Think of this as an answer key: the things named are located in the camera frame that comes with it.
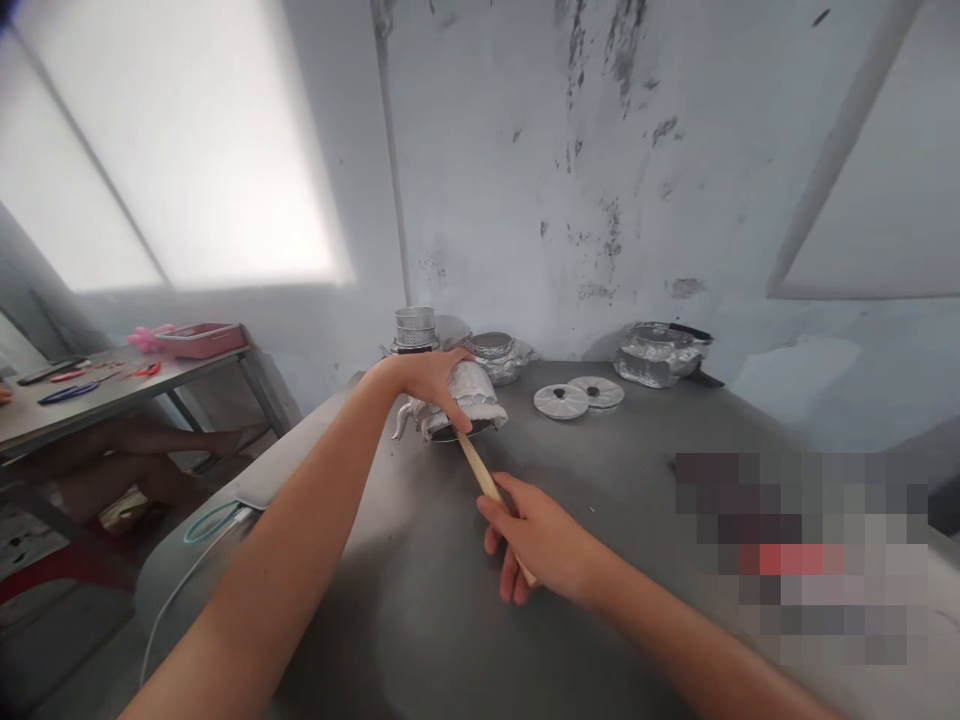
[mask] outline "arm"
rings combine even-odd
[[[259,717],[343,553],[384,422],[400,393],[470,420],[447,378],[464,350],[396,356],[360,381],[239,548],[210,602],[122,715]]]
[[[506,473],[494,479],[513,497],[520,517],[489,498],[477,506],[490,521],[484,545],[510,543],[500,595],[526,602],[529,588],[517,573],[523,558],[537,578],[555,592],[598,612],[639,645],[662,668],[701,717],[842,718],[799,684],[628,565],[587,533],[542,490]]]

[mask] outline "table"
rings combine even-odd
[[[76,380],[62,384],[41,382],[27,387],[16,385],[16,378],[11,378],[10,387],[13,388],[14,392],[13,402],[0,409],[0,457],[13,457],[33,452],[47,443],[70,435],[105,418],[138,407],[147,400],[160,395],[169,397],[177,410],[183,415],[187,424],[195,432],[201,432],[200,423],[184,405],[176,389],[233,363],[240,366],[240,370],[243,372],[260,409],[270,423],[271,429],[277,438],[280,438],[285,434],[285,430],[276,411],[270,404],[258,373],[248,359],[252,349],[250,345],[245,345],[205,360],[176,358],[166,352],[144,357],[139,352],[131,354],[127,348],[108,351],[97,355],[94,362],[104,362],[113,358],[123,359],[126,363],[123,366],[125,371],[137,367],[137,363],[146,362],[160,362],[162,367],[160,372],[152,377],[111,378],[87,395],[47,406],[38,405],[37,400],[46,397],[57,389],[89,382],[92,379],[107,375],[113,370],[93,370]],[[20,483],[16,478],[15,463],[0,467],[0,494],[39,518],[71,542],[80,543],[97,552],[103,560],[124,577],[133,577],[133,568],[116,557],[116,554],[109,549],[108,545],[98,540],[65,513],[47,502],[29,485]]]
[[[678,538],[671,460],[677,452],[793,454],[802,448],[726,390],[687,382],[655,391],[621,381],[626,396],[614,413],[569,423],[535,411],[538,388],[580,375],[617,379],[607,363],[540,362],[499,388],[510,420],[474,439],[481,456],[491,470],[547,490],[632,564],[742,635],[735,609]],[[357,380],[194,517],[229,500],[240,482],[289,476]],[[393,429],[390,420],[343,560],[287,668],[271,717],[691,717],[643,655],[597,618],[547,591],[523,608],[502,604],[500,562],[483,552],[479,489],[460,448],[423,444],[412,429],[391,441]],[[182,542],[193,520],[144,565],[135,598],[144,627],[203,550]],[[224,538],[171,605],[157,634],[154,667],[197,617],[244,535],[238,529]],[[938,543],[931,541],[930,550],[939,568],[938,602],[948,607],[949,598],[957,599],[955,609],[960,563],[949,542]],[[960,664],[958,645],[950,638],[938,650],[944,666],[934,671],[789,670],[841,707],[890,718],[907,716],[903,702],[917,687],[929,690],[933,677],[931,707],[948,711],[960,705],[950,677]]]

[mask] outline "person's leg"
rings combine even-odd
[[[223,457],[236,449],[242,432],[195,433],[165,427],[142,417],[114,418],[45,445],[17,461],[11,469],[32,482],[46,482],[78,472],[110,451],[156,455],[201,450]]]
[[[147,498],[168,505],[198,502],[204,495],[166,455],[115,453],[53,483],[64,511],[86,522],[99,515],[136,483]]]
[[[236,449],[242,435],[241,430],[196,433],[160,425],[143,417],[108,422],[113,423],[108,440],[109,449],[130,455],[201,450],[223,457]]]

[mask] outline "stick handle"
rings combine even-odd
[[[503,505],[503,507],[509,512],[509,508],[507,508],[507,504],[503,501],[503,496],[500,494],[497,484],[493,481],[493,478],[490,477],[490,473],[487,471],[487,466],[483,464],[483,460],[481,460],[480,456],[477,454],[477,449],[473,446],[473,443],[470,442],[470,438],[468,438],[459,430],[456,430],[456,433],[457,440],[460,441],[460,447],[463,448],[463,454],[467,456],[467,462],[470,463],[470,467],[473,469],[473,474],[477,477],[477,482],[480,483],[480,489],[483,490],[483,494],[491,500],[495,500]],[[520,559],[519,555],[517,555],[517,564],[520,566],[520,572],[523,573],[523,577],[526,579],[527,585],[533,589],[533,587],[537,584],[536,576],[527,570],[527,566],[523,564],[523,560]]]

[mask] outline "blue scissors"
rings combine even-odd
[[[119,375],[120,371],[110,373],[109,375],[104,375],[99,380],[94,380],[93,382],[88,382],[84,385],[73,385],[64,390],[58,390],[53,393],[53,395],[47,395],[42,400],[37,400],[38,405],[53,405],[54,403],[63,402],[64,400],[69,400],[70,398],[80,397],[81,395],[86,395],[88,392],[93,392],[98,387],[100,383],[104,380],[109,380],[114,375]]]

